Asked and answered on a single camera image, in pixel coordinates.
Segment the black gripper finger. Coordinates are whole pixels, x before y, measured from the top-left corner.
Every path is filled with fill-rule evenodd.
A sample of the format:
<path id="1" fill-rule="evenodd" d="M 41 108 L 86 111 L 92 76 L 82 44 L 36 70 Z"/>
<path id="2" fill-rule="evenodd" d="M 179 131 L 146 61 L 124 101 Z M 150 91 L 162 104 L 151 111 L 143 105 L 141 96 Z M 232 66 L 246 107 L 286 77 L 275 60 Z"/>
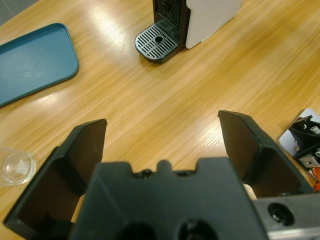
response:
<path id="1" fill-rule="evenodd" d="M 313 193 L 294 163 L 252 117 L 227 110 L 220 110 L 218 117 L 226 153 L 257 198 Z"/>
<path id="2" fill-rule="evenodd" d="M 26 240 L 65 240 L 79 199 L 102 161 L 106 129 L 104 118 L 76 126 L 44 161 L 4 226 Z"/>

